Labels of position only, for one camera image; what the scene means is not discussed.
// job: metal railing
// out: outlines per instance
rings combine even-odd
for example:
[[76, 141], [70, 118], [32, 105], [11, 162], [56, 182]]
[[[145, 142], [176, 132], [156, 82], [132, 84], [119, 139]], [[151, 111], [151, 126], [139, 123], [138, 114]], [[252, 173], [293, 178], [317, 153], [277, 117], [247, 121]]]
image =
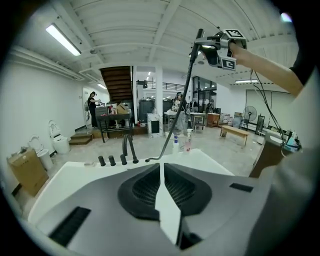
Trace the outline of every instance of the metal railing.
[[[148, 89], [156, 89], [156, 82], [148, 81], [146, 85], [147, 85]], [[181, 92], [183, 92], [184, 89], [185, 89], [185, 86], [183, 84], [163, 82], [162, 83], [162, 89], [163, 90], [173, 90], [173, 91], [181, 91]]]

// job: forearm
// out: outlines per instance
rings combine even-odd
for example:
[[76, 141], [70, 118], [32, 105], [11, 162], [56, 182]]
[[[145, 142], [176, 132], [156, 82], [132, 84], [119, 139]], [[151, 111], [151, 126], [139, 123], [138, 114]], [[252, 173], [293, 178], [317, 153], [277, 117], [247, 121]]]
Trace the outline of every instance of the forearm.
[[265, 78], [271, 80], [274, 84], [280, 86], [294, 96], [298, 96], [303, 89], [303, 84], [290, 68], [269, 59], [247, 51], [240, 63], [243, 66], [260, 73]]

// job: black table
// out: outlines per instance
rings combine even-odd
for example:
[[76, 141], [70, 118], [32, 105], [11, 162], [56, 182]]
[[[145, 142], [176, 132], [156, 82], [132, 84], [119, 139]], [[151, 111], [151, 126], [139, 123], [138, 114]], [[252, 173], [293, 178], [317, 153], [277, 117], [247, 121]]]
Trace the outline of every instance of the black table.
[[[121, 128], [109, 128], [110, 120], [125, 120], [128, 119], [129, 127], [121, 127]], [[109, 137], [109, 132], [118, 132], [118, 131], [129, 131], [129, 134], [132, 135], [132, 124], [130, 122], [130, 114], [108, 114], [108, 115], [98, 115], [96, 116], [96, 121], [98, 124], [98, 128], [101, 132], [103, 143], [105, 143], [104, 133], [106, 133]]]

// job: plastic bottle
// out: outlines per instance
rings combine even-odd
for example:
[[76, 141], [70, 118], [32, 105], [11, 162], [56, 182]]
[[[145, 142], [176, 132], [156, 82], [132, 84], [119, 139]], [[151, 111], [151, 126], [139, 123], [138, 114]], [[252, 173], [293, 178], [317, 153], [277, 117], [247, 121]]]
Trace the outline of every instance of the plastic bottle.
[[174, 141], [172, 143], [172, 154], [176, 155], [179, 153], [179, 142], [178, 142], [178, 136], [174, 136]]
[[190, 152], [190, 150], [191, 150], [191, 132], [192, 132], [192, 129], [187, 130], [186, 140], [185, 140], [185, 144], [184, 144], [184, 151], [185, 152]]

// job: black hose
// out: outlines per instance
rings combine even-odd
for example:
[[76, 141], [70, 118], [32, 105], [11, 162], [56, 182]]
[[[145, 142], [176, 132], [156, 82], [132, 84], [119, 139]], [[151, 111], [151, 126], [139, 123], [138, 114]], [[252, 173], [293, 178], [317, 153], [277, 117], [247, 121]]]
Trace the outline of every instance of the black hose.
[[[204, 33], [205, 31], [203, 29], [199, 29], [198, 30], [198, 33], [196, 34], [196, 38], [201, 38], [204, 36]], [[186, 74], [186, 80], [185, 80], [185, 87], [184, 87], [184, 91], [183, 91], [183, 95], [181, 97], [181, 102], [180, 102], [180, 105], [179, 105], [179, 108], [178, 108], [178, 111], [176, 112], [176, 115], [175, 115], [175, 118], [174, 118], [174, 121], [173, 121], [173, 124], [172, 124], [172, 127], [170, 129], [170, 132], [168, 134], [168, 137], [166, 138], [165, 140], [165, 143], [163, 145], [163, 148], [162, 148], [162, 151], [161, 151], [161, 154], [159, 157], [155, 158], [155, 157], [151, 157], [151, 158], [148, 158], [146, 159], [145, 161], [146, 162], [150, 162], [150, 160], [160, 160], [162, 158], [162, 156], [164, 155], [165, 153], [165, 150], [167, 148], [167, 145], [169, 143], [169, 140], [170, 140], [170, 137], [172, 135], [172, 132], [176, 126], [176, 123], [178, 121], [178, 117], [180, 115], [180, 112], [181, 112], [181, 109], [182, 109], [182, 106], [183, 106], [183, 102], [186, 98], [186, 95], [187, 95], [187, 91], [188, 91], [188, 87], [189, 87], [189, 82], [190, 82], [190, 78], [191, 78], [191, 72], [192, 72], [192, 68], [193, 68], [193, 65], [196, 61], [196, 58], [198, 56], [198, 51], [200, 49], [200, 45], [194, 45], [193, 48], [192, 48], [192, 51], [191, 51], [191, 54], [190, 54], [190, 63], [189, 63], [189, 67], [188, 67], [188, 72]]]

